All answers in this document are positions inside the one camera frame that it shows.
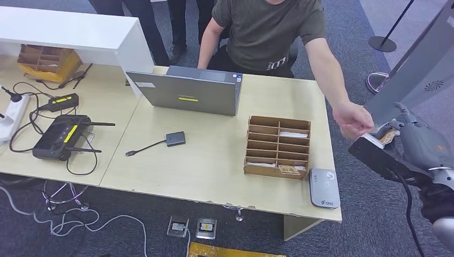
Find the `person's left hand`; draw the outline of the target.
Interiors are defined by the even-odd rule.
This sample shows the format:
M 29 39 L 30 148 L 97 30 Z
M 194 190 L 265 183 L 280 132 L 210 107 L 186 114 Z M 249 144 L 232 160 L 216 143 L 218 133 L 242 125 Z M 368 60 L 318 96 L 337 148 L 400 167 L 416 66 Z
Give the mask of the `person's left hand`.
M 348 141 L 356 141 L 374 128 L 370 113 L 363 106 L 353 102 L 341 103 L 333 108 L 332 114 L 341 134 Z

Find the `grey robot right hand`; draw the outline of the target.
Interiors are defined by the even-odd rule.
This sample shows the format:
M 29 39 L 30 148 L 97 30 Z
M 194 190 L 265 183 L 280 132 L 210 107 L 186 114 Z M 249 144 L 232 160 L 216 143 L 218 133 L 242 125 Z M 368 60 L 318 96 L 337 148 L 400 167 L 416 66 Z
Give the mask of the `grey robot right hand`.
M 404 159 L 423 170 L 453 169 L 453 153 L 446 138 L 400 102 L 395 103 L 402 122 L 392 120 L 376 133 L 377 139 L 385 138 L 388 131 L 400 132 Z

